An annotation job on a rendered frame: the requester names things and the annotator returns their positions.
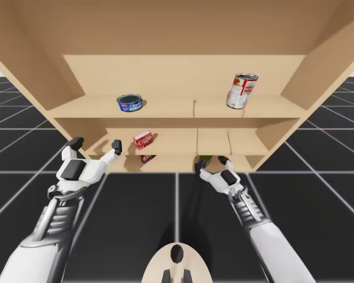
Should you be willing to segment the pale wooden shelf unit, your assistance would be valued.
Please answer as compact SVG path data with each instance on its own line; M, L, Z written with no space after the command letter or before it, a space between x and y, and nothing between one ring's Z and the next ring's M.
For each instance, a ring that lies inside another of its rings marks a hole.
M0 0L0 71L84 157L120 139L111 172L200 155L252 172L354 71L354 0ZM238 73L258 76L243 109ZM121 111L125 94L143 107Z

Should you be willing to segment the green and blue rectangular can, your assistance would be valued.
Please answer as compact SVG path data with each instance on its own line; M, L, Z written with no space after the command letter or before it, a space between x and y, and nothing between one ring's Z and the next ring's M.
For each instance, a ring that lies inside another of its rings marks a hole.
M197 164L200 168L204 169L210 164L211 160L212 155L200 155Z

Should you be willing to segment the blue flat can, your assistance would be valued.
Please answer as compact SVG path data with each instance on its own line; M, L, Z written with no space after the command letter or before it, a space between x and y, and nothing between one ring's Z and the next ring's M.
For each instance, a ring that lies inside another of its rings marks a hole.
M119 108L123 112L138 111L143 107L143 100L138 94L125 94L117 98Z

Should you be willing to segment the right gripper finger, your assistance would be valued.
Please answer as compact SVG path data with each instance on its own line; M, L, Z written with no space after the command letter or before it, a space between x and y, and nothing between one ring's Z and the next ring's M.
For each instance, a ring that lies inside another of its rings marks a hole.
M221 164L224 165L225 170L234 171L234 165L233 165L232 161L230 161L229 158L227 158L225 156L218 156L218 160L220 161Z
M195 164L194 164L194 169L195 169L195 174L200 177L202 180L209 182L212 173L207 171L206 168L207 162L199 159Z

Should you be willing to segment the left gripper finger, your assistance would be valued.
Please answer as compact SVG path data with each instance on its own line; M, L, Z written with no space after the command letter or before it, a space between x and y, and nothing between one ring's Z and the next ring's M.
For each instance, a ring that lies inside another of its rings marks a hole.
M84 138L83 137L75 137L69 140L63 147L61 152L61 159L65 161L67 159L76 159L77 152L83 146Z
M122 154L122 141L121 140L114 140L112 143L112 149L105 153L101 158L100 161L104 164L104 170L107 170L109 166L114 163L119 156Z

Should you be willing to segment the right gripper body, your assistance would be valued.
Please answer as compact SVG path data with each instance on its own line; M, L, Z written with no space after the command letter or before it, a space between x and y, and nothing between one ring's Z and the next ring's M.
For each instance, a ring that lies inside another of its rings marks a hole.
M219 193L229 194L241 190L240 177L233 170L222 170L212 174L208 183Z

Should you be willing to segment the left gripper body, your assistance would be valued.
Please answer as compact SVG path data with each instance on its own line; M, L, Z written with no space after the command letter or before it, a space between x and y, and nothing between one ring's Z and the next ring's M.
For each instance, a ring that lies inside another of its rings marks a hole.
M59 189L81 189L97 183L104 172L106 164L100 160L67 159L58 170Z

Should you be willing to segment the red and white carton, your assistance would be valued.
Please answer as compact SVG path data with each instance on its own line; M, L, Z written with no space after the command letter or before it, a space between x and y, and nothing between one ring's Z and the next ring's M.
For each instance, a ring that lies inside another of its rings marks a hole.
M143 132L133 137L133 141L138 150L143 149L144 147L153 143L153 136L150 131Z

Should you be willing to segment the red and white can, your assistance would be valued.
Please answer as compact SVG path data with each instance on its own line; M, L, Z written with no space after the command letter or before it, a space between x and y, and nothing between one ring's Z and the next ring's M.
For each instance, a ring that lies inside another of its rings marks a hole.
M243 109L257 81L258 76L255 74L236 74L227 98L227 106L233 109Z

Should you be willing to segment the tan robot part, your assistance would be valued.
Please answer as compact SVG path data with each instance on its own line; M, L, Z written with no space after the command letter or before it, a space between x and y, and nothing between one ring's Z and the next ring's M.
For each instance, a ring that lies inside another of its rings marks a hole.
M181 242L160 248L149 261L141 283L213 283L200 254Z

